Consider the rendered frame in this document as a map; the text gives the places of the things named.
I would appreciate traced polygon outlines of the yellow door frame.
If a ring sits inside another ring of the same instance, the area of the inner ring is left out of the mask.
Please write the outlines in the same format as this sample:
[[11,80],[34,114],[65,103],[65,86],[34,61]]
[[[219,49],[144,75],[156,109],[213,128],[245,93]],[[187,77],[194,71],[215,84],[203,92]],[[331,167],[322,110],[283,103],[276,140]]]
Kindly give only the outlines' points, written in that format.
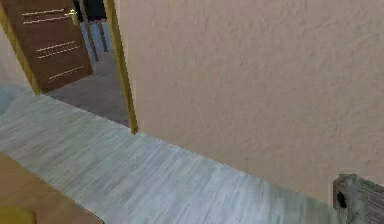
[[21,65],[32,91],[88,109],[100,116],[127,125],[138,132],[132,91],[112,0],[73,0],[91,61],[93,73],[61,88],[43,93],[35,80],[29,62],[0,8],[0,25]]

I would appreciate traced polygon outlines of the brown room door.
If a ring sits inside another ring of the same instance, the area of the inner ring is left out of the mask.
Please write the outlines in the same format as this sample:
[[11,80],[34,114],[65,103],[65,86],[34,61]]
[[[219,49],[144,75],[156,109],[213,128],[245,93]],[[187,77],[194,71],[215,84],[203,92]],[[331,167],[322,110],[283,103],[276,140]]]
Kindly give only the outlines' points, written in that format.
[[43,93],[93,73],[81,28],[66,16],[73,0],[0,0],[0,8]]

